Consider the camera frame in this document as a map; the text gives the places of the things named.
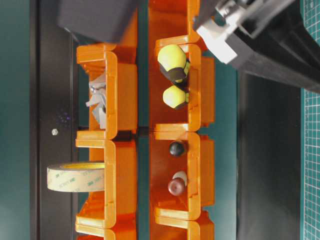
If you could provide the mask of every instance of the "black frame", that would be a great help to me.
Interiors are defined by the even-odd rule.
[[[78,161],[77,44],[56,25],[59,1],[30,0],[29,6],[30,239],[75,240],[78,195],[48,190],[46,168]],[[57,136],[52,128],[60,130]]]

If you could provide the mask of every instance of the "yellow and black ball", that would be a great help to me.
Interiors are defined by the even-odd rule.
[[[171,44],[161,48],[157,60],[162,74],[174,85],[182,86],[186,83],[190,62],[178,45]]]
[[[189,102],[189,93],[173,85],[163,92],[163,101],[173,109],[179,109]]]

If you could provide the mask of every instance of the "teal surface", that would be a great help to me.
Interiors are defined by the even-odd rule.
[[[29,1],[0,1],[0,239],[30,239]]]
[[[199,134],[215,144],[215,205],[207,207],[215,239],[236,239],[237,226],[237,72],[215,60],[215,123]]]
[[[82,67],[79,66],[79,99],[78,99],[78,110],[79,110],[79,125],[89,126],[89,108],[86,106],[86,102],[89,100],[89,77],[85,73]],[[79,147],[78,156],[80,162],[89,161],[89,148]],[[78,204],[79,211],[81,210],[83,204],[88,198],[87,192],[78,193]]]
[[[304,26],[320,44],[320,1],[302,3]],[[302,90],[301,239],[320,240],[320,94]]]

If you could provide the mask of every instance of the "black metal panel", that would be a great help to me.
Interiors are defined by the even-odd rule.
[[[56,24],[58,2],[30,5],[31,239],[76,239],[76,194],[47,189],[49,165],[78,161],[78,66],[71,35]],[[58,129],[58,135],[52,135]]]
[[[299,240],[300,89],[240,73],[238,240]]]

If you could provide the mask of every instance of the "green cutting mat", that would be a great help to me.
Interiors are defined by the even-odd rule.
[[[320,44],[320,0],[303,0],[304,26]],[[301,237],[320,240],[320,95],[302,90],[303,158]]]

